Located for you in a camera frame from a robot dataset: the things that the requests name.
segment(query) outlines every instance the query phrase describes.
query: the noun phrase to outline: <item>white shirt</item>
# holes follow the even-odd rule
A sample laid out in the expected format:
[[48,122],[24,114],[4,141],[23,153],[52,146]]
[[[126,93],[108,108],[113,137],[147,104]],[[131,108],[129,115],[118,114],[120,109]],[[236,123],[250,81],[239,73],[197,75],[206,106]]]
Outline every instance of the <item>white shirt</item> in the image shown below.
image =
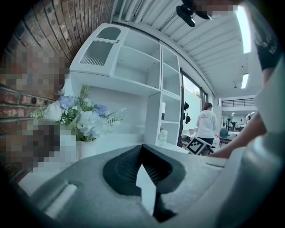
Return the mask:
[[197,127],[198,131],[196,137],[201,138],[214,138],[215,130],[217,128],[218,121],[216,114],[209,110],[204,110],[198,116]]

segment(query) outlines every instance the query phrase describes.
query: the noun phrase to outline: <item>white flower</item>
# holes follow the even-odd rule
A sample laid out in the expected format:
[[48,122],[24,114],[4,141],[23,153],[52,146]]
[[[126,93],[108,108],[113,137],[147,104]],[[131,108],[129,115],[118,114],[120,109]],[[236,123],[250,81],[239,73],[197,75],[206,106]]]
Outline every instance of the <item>white flower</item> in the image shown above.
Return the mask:
[[49,104],[44,111],[43,119],[50,121],[60,121],[62,115],[61,105],[58,101]]
[[62,88],[61,90],[59,90],[57,93],[58,93],[59,95],[61,95],[61,96],[64,96],[64,93],[65,93],[64,88]]
[[89,98],[85,98],[83,101],[87,103],[88,107],[93,107],[94,106],[94,102],[91,101]]
[[80,112],[80,120],[77,123],[77,128],[83,133],[84,136],[99,138],[100,134],[110,133],[110,124],[106,118],[100,118],[96,112]]
[[63,110],[68,110],[69,108],[66,105],[62,105]]

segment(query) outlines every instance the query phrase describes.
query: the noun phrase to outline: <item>ceiling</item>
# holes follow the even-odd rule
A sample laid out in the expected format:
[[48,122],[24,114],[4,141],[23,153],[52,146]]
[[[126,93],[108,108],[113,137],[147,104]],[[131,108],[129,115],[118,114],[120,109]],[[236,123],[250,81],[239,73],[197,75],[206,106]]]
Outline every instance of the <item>ceiling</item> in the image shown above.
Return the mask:
[[230,115],[232,115],[233,112],[235,113],[234,114],[235,116],[245,116],[245,115],[251,114],[252,112],[256,112],[256,110],[252,110],[252,111],[223,111],[223,115],[224,116],[230,116]]
[[[117,4],[117,15],[122,2],[119,0]],[[199,67],[217,98],[256,95],[261,89],[261,71],[256,50],[253,48],[251,53],[243,54],[241,32],[235,13],[219,16],[213,21],[194,15],[196,26],[191,28],[175,13],[176,6],[182,4],[181,0],[126,0],[121,20],[125,20],[126,12],[132,4],[135,7],[130,21],[135,21],[142,10],[142,18],[136,23],[159,30],[179,45]],[[249,80],[247,88],[242,90],[244,73],[249,73]]]

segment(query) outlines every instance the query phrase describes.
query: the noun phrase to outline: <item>white shelf unit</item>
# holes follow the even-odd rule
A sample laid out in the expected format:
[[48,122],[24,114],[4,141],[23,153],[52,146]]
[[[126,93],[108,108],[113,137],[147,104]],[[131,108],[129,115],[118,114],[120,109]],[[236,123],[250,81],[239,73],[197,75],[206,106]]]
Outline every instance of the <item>white shelf unit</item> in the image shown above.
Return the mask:
[[162,69],[162,90],[180,96],[180,73],[165,63],[163,63]]
[[173,123],[161,123],[161,128],[167,130],[167,142],[173,145],[177,145],[179,135],[180,124]]
[[147,36],[130,30],[124,43],[125,46],[141,51],[160,61],[160,44]]
[[122,46],[114,76],[159,89],[160,61],[141,51]]
[[129,30],[119,25],[101,24],[77,52],[70,65],[70,71],[109,77],[113,75],[119,50]]
[[162,47],[163,63],[179,72],[178,57],[171,50],[166,47]]
[[[161,119],[165,103],[164,120]],[[177,144],[180,127],[181,101],[164,92],[148,98],[144,142],[157,144],[160,129],[167,130],[167,142]]]
[[[110,52],[96,53],[105,47]],[[82,64],[86,53],[104,57],[104,61],[92,61],[87,56]],[[130,123],[125,125],[124,134],[143,134],[143,143],[155,145],[162,127],[168,131],[167,142],[177,144],[181,112],[179,63],[177,55],[163,44],[123,26],[99,26],[71,64],[66,95],[77,96],[82,85],[94,87],[96,102],[102,100],[103,105],[114,110],[127,106],[131,114],[139,116],[126,118]]]

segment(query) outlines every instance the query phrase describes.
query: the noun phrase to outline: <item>gray plastic device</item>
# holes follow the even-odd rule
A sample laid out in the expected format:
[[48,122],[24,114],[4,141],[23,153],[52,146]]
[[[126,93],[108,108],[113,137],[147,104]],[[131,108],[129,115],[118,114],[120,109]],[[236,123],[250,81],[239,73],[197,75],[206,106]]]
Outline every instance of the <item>gray plastic device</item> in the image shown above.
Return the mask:
[[[284,166],[285,155],[280,143],[283,138],[283,134],[258,137],[247,148],[235,150],[228,160],[188,155],[156,146],[117,149],[73,164],[42,185],[32,195],[31,202],[44,211],[72,184],[77,189],[55,218],[67,227],[168,228],[178,224],[179,227],[231,227],[248,219],[274,186]],[[162,222],[148,214],[139,195],[118,193],[103,172],[109,161],[128,151],[138,154],[135,150],[141,147],[147,147],[162,160],[177,162],[178,173],[183,173],[177,186],[166,183],[163,189],[168,188],[168,192],[159,190],[154,214],[163,213]]]

